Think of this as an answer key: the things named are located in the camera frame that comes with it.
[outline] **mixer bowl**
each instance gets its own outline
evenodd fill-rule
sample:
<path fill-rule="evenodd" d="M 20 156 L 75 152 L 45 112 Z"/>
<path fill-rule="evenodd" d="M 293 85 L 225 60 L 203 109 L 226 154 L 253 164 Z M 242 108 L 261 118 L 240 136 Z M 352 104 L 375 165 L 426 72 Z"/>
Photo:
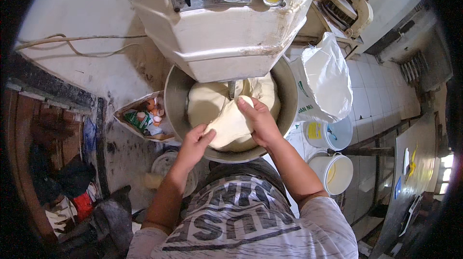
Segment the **mixer bowl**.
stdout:
<path fill-rule="evenodd" d="M 276 82 L 278 97 L 281 101 L 280 114 L 276 125 L 282 135 L 286 135 L 291 127 L 297 111 L 297 87 L 293 73 L 285 58 L 280 58 L 273 66 L 270 73 Z M 196 81 L 173 66 L 169 72 L 164 89 L 164 104 L 166 115 L 169 118 L 177 138 L 183 140 L 189 130 L 192 129 L 188 121 L 188 93 Z M 219 163 L 238 164 L 257 159 L 265 155 L 267 151 L 257 146 L 244 152 L 220 152 L 207 147 L 205 158 Z"/>

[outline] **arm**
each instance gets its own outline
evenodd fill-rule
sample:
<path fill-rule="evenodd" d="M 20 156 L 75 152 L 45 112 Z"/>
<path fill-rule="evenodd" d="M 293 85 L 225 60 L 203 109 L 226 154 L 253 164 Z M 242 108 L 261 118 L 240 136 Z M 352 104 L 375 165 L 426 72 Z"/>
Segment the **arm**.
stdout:
<path fill-rule="evenodd" d="M 238 100 L 241 112 L 252 121 L 252 138 L 270 154 L 291 197 L 299 209 L 311 198 L 329 197 L 315 172 L 283 138 L 266 105 L 252 98 L 254 108 Z"/>
<path fill-rule="evenodd" d="M 148 208 L 142 228 L 154 227 L 169 235 L 176 227 L 188 173 L 215 136 L 215 130 L 202 135 L 206 124 L 192 129 L 183 140 L 177 159 L 159 186 Z"/>

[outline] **electrical cable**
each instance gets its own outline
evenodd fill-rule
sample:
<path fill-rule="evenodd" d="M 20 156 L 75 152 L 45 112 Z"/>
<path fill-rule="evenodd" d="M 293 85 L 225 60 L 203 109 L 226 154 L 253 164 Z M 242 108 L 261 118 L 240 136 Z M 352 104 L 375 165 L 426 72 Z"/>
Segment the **electrical cable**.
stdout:
<path fill-rule="evenodd" d="M 22 40 L 22 39 L 19 39 L 19 41 L 22 43 L 18 46 L 16 46 L 14 48 L 15 51 L 18 51 L 18 50 L 21 50 L 21 49 L 24 49 L 24 48 L 29 48 L 29 47 L 32 47 L 32 46 L 35 46 L 35 45 L 39 45 L 39 44 L 45 44 L 45 43 L 52 43 L 52 42 L 66 42 L 69 47 L 72 49 L 72 51 L 79 55 L 79 56 L 84 56 L 84 57 L 108 57 L 108 56 L 111 56 L 111 55 L 114 55 L 116 53 L 119 53 L 121 52 L 122 50 L 130 47 L 130 46 L 134 46 L 134 45 L 138 45 L 142 48 L 142 51 L 143 51 L 143 55 L 144 55 L 144 58 L 145 58 L 145 61 L 146 61 L 146 54 L 144 52 L 144 49 L 142 47 L 142 45 L 140 43 L 130 43 L 130 44 L 127 44 L 119 49 L 117 49 L 116 51 L 112 51 L 112 52 L 109 52 L 109 53 L 106 53 L 106 54 L 87 54 L 87 53 L 81 53 L 79 52 L 76 48 L 74 48 L 74 46 L 71 44 L 71 41 L 76 41 L 76 40 L 85 40 L 85 39 L 101 39 L 101 38 L 141 38 L 141 37 L 147 37 L 146 34 L 144 35 L 130 35 L 130 36 L 117 36 L 117 35 L 105 35 L 105 36 L 81 36 L 81 37 L 66 37 L 66 35 L 62 34 L 62 33 L 56 33 L 56 34 L 53 34 L 53 35 L 50 35 L 50 36 L 47 36 L 45 38 L 42 38 L 42 39 L 37 39 L 37 40 L 31 40 L 31 41 L 28 41 L 28 40 Z"/>

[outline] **man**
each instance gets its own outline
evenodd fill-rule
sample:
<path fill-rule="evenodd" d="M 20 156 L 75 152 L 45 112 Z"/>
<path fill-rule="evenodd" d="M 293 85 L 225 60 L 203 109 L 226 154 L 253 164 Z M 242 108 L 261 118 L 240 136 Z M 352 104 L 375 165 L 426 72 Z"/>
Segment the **man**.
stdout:
<path fill-rule="evenodd" d="M 252 123 L 253 139 L 270 154 L 263 159 L 211 170 L 176 228 L 188 172 L 201 159 L 215 131 L 206 125 L 185 137 L 177 160 L 135 233 L 128 258 L 358 258 L 357 243 L 339 207 L 296 150 L 281 136 L 266 105 L 238 100 Z M 298 204 L 288 205 L 282 182 Z"/>

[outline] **white bucket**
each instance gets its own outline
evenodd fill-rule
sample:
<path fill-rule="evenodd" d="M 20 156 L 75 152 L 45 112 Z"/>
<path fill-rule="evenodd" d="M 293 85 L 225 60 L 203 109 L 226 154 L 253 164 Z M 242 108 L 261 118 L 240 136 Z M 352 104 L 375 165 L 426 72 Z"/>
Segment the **white bucket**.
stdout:
<path fill-rule="evenodd" d="M 309 167 L 317 174 L 323 188 L 330 195 L 344 192 L 354 174 L 352 161 L 341 153 L 335 153 L 332 157 L 313 158 L 309 162 Z"/>
<path fill-rule="evenodd" d="M 159 174 L 163 177 L 167 175 L 167 172 L 170 170 L 170 167 L 175 162 L 177 158 L 178 152 L 174 150 L 168 150 L 162 155 L 160 155 L 157 159 L 154 160 L 153 166 L 151 167 L 151 172 Z M 185 192 L 183 193 L 183 198 L 188 197 L 193 193 L 194 189 L 198 185 L 198 170 L 197 168 L 193 168 L 188 173 L 187 178 L 187 185 L 185 186 Z"/>
<path fill-rule="evenodd" d="M 354 129 L 350 117 L 336 123 L 307 122 L 304 134 L 312 146 L 340 151 L 349 146 Z"/>

